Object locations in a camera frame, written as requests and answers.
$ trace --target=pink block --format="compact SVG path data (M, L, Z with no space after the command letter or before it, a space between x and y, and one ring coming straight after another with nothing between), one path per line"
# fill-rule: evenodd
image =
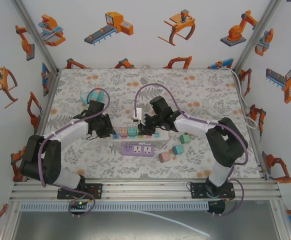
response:
M120 128L120 136L127 137L128 136L128 129L127 128Z
M170 154L168 152L163 152L159 154L160 163L164 163L170 160Z

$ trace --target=gray floor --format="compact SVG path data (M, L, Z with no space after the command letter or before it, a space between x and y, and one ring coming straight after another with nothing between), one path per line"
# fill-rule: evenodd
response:
M205 211L158 211L210 235L133 212L93 212L81 219L65 212L22 212L15 240L277 240L266 201L245 201L232 215L212 218Z

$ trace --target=purple power strip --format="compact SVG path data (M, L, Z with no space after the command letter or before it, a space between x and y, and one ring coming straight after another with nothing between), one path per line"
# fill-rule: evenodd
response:
M123 156L153 157L155 147L152 145L122 144L121 153Z

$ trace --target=white wall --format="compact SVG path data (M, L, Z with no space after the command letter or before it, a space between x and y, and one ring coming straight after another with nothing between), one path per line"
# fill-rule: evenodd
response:
M33 127L27 113L27 102L30 91L37 97L43 110L48 101L48 95L43 97L41 68L44 59L35 49L35 58L26 61L26 53L21 46L21 38L16 34L15 25L24 27L14 6L9 0L0 0L0 67L5 66L16 78L18 86L10 91L18 98L5 109L10 102L3 91L0 91L0 210L10 197L13 187L13 170L10 165L10 154L17 153L27 144ZM34 43L28 33L24 34L29 43ZM32 112L39 114L35 104Z
M284 92L272 82L266 80L266 69L285 76L291 69L291 2L282 1L266 30L273 28L273 40L270 48L259 56L250 55L244 70L252 69L251 91L247 102L256 104L266 111L261 149L266 154L282 158L291 176L291 102L284 102ZM273 177L283 176L279 166L271 169ZM287 207L291 209L291 183L280 184L280 191Z
M241 14L247 10L258 21L269 1L23 0L23 3L36 25L47 14L63 28L66 41L55 47L47 46L59 68L66 66L68 58L93 68L113 68L124 58L136 67L148 64L162 68L170 59L188 56L193 57L190 68L206 68L220 60L240 57L248 41L229 47L220 39L240 23ZM171 27L164 20L183 9L195 18L196 28L188 41L175 36L176 46L172 46L158 36L169 39ZM122 14L125 21L133 24L134 34L114 34L95 46L84 42L87 36L106 25L106 12ZM249 39L252 33L252 26L247 24L243 36Z

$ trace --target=floral tablecloth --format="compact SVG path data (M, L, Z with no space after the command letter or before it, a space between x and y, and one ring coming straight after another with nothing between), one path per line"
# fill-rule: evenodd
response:
M171 90L180 108L188 114L208 120L220 118L209 115L202 107L211 93L209 79L212 69L63 69L54 96L45 133L66 125L73 116L86 109L80 94L101 86L110 94L110 105L105 111L114 127L133 126L131 109L137 90L148 83L160 83ZM235 168L235 178L259 178L257 163L251 147L247 127L237 119L242 114L233 77L229 71L221 70L213 78L214 93L206 103L206 108L216 114L231 117L249 144L249 161ZM141 91L137 106L144 113L154 114L149 101L161 95L175 111L176 108L167 92L157 86L149 86ZM110 142L109 138L86 140L82 137L61 154L62 166L86 178L206 178L215 163L208 141L191 135L191 142L183 144L184 153L174 156L172 147L179 145L180 133L169 143L166 152L171 160L160 163L158 154L154 157L121 155L120 142ZM167 141L150 141L146 144L161 149ZM244 161L244 156L237 160Z

